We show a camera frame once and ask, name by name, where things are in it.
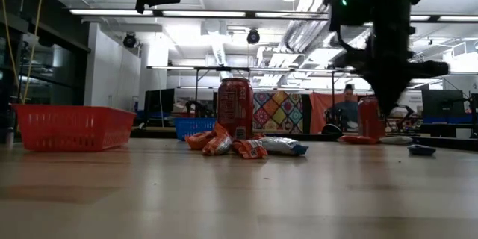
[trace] snack bag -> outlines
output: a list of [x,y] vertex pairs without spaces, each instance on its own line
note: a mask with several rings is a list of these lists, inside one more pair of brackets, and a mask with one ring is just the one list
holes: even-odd
[[259,140],[236,140],[232,143],[232,148],[245,159],[267,156],[267,151]]
[[203,131],[195,135],[186,137],[186,143],[191,149],[201,150],[205,145],[214,138],[212,131]]
[[214,126],[215,137],[202,149],[203,155],[224,155],[231,149],[232,138],[227,130],[219,123]]
[[254,134],[254,136],[252,137],[253,140],[259,140],[261,138],[264,138],[266,137],[265,135],[263,134]]
[[261,138],[262,146],[270,155],[304,155],[308,146],[302,146],[299,141],[283,137]]
[[381,137],[381,143],[388,145],[408,145],[413,142],[413,139],[410,137]]
[[351,143],[356,145],[374,145],[379,141],[372,137],[362,137],[362,136],[352,136],[352,135],[344,135],[338,139],[341,142]]

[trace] orange chip bag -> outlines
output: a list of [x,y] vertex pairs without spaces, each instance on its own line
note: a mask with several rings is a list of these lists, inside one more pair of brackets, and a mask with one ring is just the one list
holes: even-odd
[[379,141],[372,137],[364,137],[364,136],[352,136],[352,135],[344,135],[338,139],[341,142],[351,143],[355,145],[373,145],[378,143]]
[[227,130],[219,123],[214,126],[214,137],[207,145],[202,149],[203,155],[224,155],[231,149],[232,139]]
[[229,135],[219,135],[213,138],[202,149],[202,154],[207,156],[224,155],[231,149],[232,139]]
[[212,131],[203,131],[195,135],[186,137],[186,142],[191,149],[201,150],[214,138]]
[[236,140],[232,148],[245,159],[257,159],[267,156],[266,149],[261,141],[257,140]]
[[222,134],[229,135],[226,128],[222,127],[221,124],[219,124],[218,122],[216,122],[216,125],[214,126],[214,131],[213,132],[214,132],[214,135],[222,135]]

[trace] blue object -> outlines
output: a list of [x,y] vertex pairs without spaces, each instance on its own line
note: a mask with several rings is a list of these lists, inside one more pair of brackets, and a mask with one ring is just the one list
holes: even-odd
[[408,146],[409,153],[416,156],[431,156],[436,152],[436,149],[429,146],[411,145]]
[[175,118],[178,140],[185,141],[186,136],[195,135],[202,131],[214,130],[216,118]]
[[296,155],[305,155],[306,152],[307,152],[307,149],[308,149],[308,146],[303,146],[303,145],[295,145],[295,147],[292,148],[292,151],[296,154]]

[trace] person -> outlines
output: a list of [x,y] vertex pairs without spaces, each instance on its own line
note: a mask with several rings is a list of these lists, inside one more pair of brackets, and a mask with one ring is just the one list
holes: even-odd
[[341,124],[346,130],[353,131],[358,128],[359,103],[357,102],[357,96],[353,95],[353,85],[345,85],[344,101],[335,104],[335,109],[341,110]]

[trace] security camera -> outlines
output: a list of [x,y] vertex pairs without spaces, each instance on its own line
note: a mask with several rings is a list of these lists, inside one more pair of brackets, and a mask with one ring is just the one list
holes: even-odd
[[127,33],[125,39],[122,41],[122,44],[126,48],[133,49],[136,46],[137,39],[135,33]]
[[257,32],[257,29],[251,29],[247,35],[247,42],[251,45],[259,43],[261,36]]

